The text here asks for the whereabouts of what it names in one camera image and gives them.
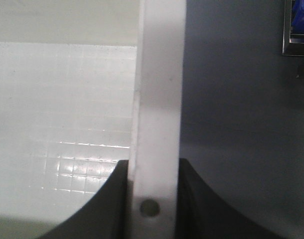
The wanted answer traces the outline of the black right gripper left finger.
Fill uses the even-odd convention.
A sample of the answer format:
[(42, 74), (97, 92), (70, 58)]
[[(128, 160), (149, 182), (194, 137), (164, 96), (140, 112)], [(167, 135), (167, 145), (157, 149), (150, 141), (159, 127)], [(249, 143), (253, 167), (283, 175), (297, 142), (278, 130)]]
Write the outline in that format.
[(123, 239), (128, 161), (120, 160), (100, 190), (40, 239)]

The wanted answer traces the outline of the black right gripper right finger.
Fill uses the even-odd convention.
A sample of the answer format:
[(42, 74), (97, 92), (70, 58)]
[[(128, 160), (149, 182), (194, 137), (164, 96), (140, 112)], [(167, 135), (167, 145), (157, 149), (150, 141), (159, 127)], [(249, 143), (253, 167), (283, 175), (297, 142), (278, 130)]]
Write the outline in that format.
[(272, 239), (274, 233), (220, 198), (187, 159), (179, 160), (177, 239)]

